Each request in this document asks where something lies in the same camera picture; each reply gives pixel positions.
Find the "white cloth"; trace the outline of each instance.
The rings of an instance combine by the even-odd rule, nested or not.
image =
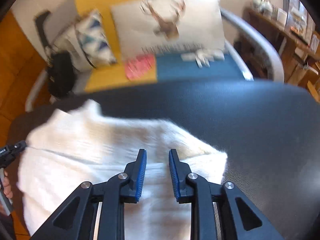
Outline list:
[[[221,49],[198,49],[194,53],[181,54],[183,61],[196,61],[199,68],[202,64],[210,67],[209,61],[224,60],[223,51]]]
[[[169,149],[208,181],[222,180],[226,153],[163,120],[103,117],[89,100],[65,113],[56,110],[33,130],[19,166],[24,218],[31,235],[83,181],[107,181],[147,150],[147,169],[138,204],[125,205],[126,239],[190,239],[190,205],[174,198]]]

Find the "wooden cabinet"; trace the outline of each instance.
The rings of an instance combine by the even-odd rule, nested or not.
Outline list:
[[[25,101],[46,62],[31,45],[9,11],[0,22],[0,146],[18,115],[25,111]],[[44,87],[39,102],[49,103]]]
[[[292,19],[287,21],[286,26],[281,26],[276,20],[265,17],[261,13],[247,7],[243,13],[244,19],[257,31],[259,31],[281,54],[281,60],[284,69],[284,82],[292,84],[292,75],[297,64],[305,65],[306,63],[295,55],[296,49],[308,55],[308,63],[311,65],[320,60],[320,55],[315,54],[302,39],[292,34],[290,27]],[[252,46],[245,35],[240,36],[240,55],[248,65],[254,77],[266,78],[264,71],[263,57],[260,56],[259,49]]]

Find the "black leather surface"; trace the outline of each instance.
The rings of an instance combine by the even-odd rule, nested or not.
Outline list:
[[[104,115],[169,119],[226,151],[225,181],[235,182],[285,239],[306,238],[320,212],[320,107],[305,90],[207,81],[102,91],[18,117],[9,142],[26,138],[55,108],[71,110],[88,98],[101,104]]]

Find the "wooden floor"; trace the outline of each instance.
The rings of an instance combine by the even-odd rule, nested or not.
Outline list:
[[[9,11],[0,21],[0,147],[6,144],[11,122],[25,112],[27,96],[46,66]],[[49,99],[44,86],[33,106],[49,104]],[[12,217],[17,240],[30,239],[15,212]]]

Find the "patterned pillow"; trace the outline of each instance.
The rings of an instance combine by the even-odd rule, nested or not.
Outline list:
[[[219,0],[131,0],[111,12],[125,59],[224,49]]]
[[[72,24],[56,39],[54,46],[56,51],[69,51],[74,67],[81,72],[101,64],[116,63],[97,9],[78,23]]]

